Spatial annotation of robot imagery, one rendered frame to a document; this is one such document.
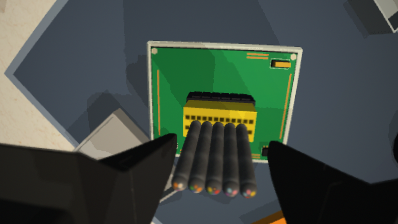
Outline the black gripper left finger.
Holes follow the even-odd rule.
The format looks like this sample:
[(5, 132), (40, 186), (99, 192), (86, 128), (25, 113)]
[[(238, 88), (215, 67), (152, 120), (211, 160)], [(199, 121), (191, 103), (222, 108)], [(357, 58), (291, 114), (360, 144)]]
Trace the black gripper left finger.
[(75, 224), (151, 224), (176, 151), (175, 133), (100, 160), (0, 143), (0, 198), (67, 210)]

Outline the yellow power plug with grey cables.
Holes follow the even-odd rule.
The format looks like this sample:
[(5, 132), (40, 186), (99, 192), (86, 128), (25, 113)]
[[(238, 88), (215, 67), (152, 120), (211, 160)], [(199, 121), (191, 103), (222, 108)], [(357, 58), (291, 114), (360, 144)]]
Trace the yellow power plug with grey cables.
[(186, 137), (171, 186), (228, 197), (257, 194), (250, 142), (254, 141), (257, 111), (253, 103), (188, 100), (183, 107)]

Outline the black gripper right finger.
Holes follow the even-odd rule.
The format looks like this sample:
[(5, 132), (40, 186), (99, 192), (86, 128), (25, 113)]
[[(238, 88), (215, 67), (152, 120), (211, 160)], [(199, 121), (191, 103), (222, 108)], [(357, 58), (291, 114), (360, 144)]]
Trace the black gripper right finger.
[(267, 159), (286, 224), (398, 224), (398, 179), (369, 184), (278, 141)]

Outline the dark grey work mat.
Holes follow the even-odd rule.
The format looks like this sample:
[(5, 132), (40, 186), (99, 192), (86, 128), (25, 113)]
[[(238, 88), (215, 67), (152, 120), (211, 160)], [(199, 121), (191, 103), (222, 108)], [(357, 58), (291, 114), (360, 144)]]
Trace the dark grey work mat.
[[(286, 145), (369, 184), (398, 179), (398, 30), (369, 35), (348, 0), (56, 0), (4, 74), (75, 148), (119, 108), (150, 140), (148, 41), (301, 47)], [(253, 167), (253, 198), (187, 185), (152, 223), (281, 211), (269, 164)]]

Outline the grey tray floor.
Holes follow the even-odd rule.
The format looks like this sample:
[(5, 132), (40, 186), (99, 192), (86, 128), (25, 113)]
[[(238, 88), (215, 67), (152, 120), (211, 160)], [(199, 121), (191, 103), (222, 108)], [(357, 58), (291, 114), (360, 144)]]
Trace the grey tray floor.
[(102, 158), (132, 149), (140, 144), (112, 118), (79, 151), (91, 158)]

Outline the black cylindrical capacitors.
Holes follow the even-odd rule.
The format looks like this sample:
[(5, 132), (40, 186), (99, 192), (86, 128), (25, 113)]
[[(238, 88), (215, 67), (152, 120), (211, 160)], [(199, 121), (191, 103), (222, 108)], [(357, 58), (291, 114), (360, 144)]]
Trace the black cylindrical capacitors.
[(274, 62), (275, 67), (291, 67), (290, 62)]

